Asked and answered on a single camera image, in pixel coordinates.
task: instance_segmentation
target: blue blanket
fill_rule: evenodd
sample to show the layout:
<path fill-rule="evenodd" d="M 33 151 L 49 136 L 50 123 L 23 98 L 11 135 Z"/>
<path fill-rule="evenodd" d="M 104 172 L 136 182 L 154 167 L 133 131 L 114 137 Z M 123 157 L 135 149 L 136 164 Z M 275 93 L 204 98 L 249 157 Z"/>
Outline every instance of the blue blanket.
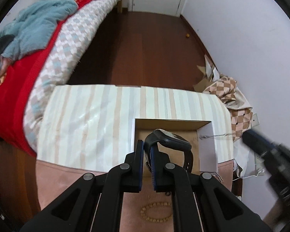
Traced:
<path fill-rule="evenodd" d="M 36 50 L 45 49 L 57 27 L 57 21 L 73 15 L 77 8 L 74 0 L 41 0 L 22 10 L 0 32 L 0 37 L 15 36 L 2 56 L 16 61 Z"/>

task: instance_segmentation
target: striped tablecloth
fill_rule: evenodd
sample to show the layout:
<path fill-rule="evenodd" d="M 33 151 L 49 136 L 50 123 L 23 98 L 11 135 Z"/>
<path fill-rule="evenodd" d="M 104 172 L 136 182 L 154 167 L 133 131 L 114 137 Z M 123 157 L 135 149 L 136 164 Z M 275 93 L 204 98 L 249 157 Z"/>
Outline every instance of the striped tablecloth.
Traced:
<path fill-rule="evenodd" d="M 230 113 L 214 95 L 193 91 L 57 86 L 46 107 L 37 159 L 61 166 L 107 172 L 134 149 L 135 118 L 212 121 L 214 135 L 232 132 Z M 215 138 L 218 163 L 233 159 L 232 137 Z"/>

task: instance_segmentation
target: power outlet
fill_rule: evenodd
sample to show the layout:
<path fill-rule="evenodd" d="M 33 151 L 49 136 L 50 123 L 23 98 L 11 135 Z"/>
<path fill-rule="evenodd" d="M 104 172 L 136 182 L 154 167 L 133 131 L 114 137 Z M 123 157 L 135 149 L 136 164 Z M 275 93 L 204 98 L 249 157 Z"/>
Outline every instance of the power outlet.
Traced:
<path fill-rule="evenodd" d="M 261 133 L 261 126 L 260 126 L 260 122 L 258 119 L 258 115 L 255 113 L 252 115 L 252 119 L 251 119 L 251 129 L 254 131 L 257 131 L 258 133 Z M 256 171 L 256 175 L 258 172 L 260 172 L 258 174 L 258 176 L 260 175 L 265 175 L 265 166 L 263 164 L 263 159 L 261 158 L 260 155 L 258 154 L 254 154 L 254 167 L 255 167 L 255 171 Z"/>

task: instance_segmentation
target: white cable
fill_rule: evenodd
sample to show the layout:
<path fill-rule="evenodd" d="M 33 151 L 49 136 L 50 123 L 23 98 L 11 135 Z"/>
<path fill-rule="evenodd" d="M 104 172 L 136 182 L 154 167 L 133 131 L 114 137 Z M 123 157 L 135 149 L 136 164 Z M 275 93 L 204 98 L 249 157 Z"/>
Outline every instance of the white cable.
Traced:
<path fill-rule="evenodd" d="M 246 178 L 249 178 L 249 177 L 258 177 L 259 173 L 261 173 L 261 171 L 259 171 L 259 172 L 257 173 L 257 175 L 251 175 L 251 176 L 247 176 L 247 177 L 240 177 L 240 178 L 237 178 L 237 179 L 235 179 L 235 180 L 233 180 L 233 181 L 236 181 L 236 180 L 238 180 L 238 179 L 246 179 Z"/>

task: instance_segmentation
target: watch face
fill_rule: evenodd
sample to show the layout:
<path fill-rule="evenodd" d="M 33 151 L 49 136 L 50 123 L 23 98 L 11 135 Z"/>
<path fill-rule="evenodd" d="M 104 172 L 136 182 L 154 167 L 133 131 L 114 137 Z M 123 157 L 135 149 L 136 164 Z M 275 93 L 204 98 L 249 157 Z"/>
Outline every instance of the watch face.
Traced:
<path fill-rule="evenodd" d="M 163 134 L 165 134 L 165 135 L 167 135 L 167 136 L 169 136 L 169 137 L 171 137 L 171 138 L 176 138 L 176 139 L 179 139 L 179 140 L 183 140 L 183 141 L 186 141 L 184 138 L 182 138 L 181 136 L 178 136 L 178 135 L 176 135 L 176 134 L 174 134 L 174 133 L 171 133 L 171 132 L 168 132 L 168 131 L 166 131 L 166 130 L 162 130 L 162 129 L 159 129 L 161 132 L 163 132 Z"/>

